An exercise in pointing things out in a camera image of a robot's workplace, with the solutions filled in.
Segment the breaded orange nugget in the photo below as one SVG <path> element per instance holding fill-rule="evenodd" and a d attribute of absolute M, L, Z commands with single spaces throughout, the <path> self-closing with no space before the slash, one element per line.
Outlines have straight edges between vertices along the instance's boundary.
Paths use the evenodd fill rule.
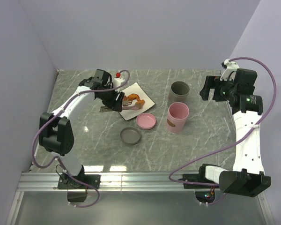
<path fill-rule="evenodd" d="M 135 103 L 135 106 L 136 106 L 137 109 L 141 109 L 144 106 L 144 104 L 145 104 L 145 100 L 142 99 L 142 100 L 137 101 Z"/>

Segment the pink round lid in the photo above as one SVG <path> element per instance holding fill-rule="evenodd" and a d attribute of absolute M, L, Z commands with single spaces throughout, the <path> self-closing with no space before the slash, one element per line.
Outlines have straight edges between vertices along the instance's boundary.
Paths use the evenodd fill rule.
<path fill-rule="evenodd" d="M 156 118 L 150 113 L 141 113 L 136 118 L 137 125 L 144 130 L 152 129 L 156 124 Z"/>

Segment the orange chicken wing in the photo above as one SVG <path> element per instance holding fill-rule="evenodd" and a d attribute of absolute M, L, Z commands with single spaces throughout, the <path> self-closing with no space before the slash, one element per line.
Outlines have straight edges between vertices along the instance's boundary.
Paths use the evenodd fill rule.
<path fill-rule="evenodd" d="M 127 96 L 128 102 L 133 102 L 134 100 L 141 101 L 139 95 L 133 93 Z"/>

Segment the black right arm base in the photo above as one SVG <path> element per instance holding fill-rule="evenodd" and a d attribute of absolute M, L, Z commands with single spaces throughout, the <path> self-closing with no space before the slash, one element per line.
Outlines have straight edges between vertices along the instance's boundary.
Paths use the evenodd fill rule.
<path fill-rule="evenodd" d="M 205 178 L 200 177 L 198 174 L 194 173 L 185 173 L 182 175 L 182 178 L 179 179 L 180 181 L 185 182 L 194 182 L 194 183 L 208 183 L 212 184 L 212 186 L 209 185 L 201 185 L 201 184 L 183 184 L 184 189 L 203 189 L 203 188 L 218 188 L 219 186 L 215 184 L 213 181 L 207 180 Z"/>

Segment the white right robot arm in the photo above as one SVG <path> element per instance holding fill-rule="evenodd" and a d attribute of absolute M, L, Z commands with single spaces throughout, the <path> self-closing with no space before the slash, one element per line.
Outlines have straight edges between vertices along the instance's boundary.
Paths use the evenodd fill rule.
<path fill-rule="evenodd" d="M 214 89 L 213 100 L 228 101 L 236 127 L 236 157 L 231 171 L 219 166 L 203 164 L 197 176 L 204 188 L 212 183 L 223 193 L 256 197 L 271 186 L 271 177 L 265 175 L 260 153 L 260 124 L 263 100 L 254 95 L 257 72 L 238 68 L 221 79 L 207 76 L 200 91 L 203 100 Z"/>

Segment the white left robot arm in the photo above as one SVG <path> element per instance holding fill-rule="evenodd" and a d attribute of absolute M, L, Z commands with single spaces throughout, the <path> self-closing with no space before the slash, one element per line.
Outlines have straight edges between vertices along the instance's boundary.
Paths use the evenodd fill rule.
<path fill-rule="evenodd" d="M 71 120 L 92 101 L 99 99 L 108 109 L 121 112 L 124 93 L 120 91 L 130 77 L 122 78 L 123 71 L 115 77 L 105 70 L 97 69 L 94 76 L 83 79 L 73 95 L 59 108 L 40 116 L 39 131 L 36 135 L 39 145 L 53 155 L 59 162 L 63 177 L 74 188 L 85 184 L 83 165 L 71 153 L 74 134 Z"/>

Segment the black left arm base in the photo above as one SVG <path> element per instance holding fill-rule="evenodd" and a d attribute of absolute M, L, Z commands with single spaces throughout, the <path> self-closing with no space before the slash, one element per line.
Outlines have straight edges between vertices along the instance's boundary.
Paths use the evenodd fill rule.
<path fill-rule="evenodd" d="M 74 177 L 74 180 L 67 174 L 62 173 L 59 177 L 58 189 L 99 189 L 101 176 L 99 174 L 84 174 L 82 176 Z"/>

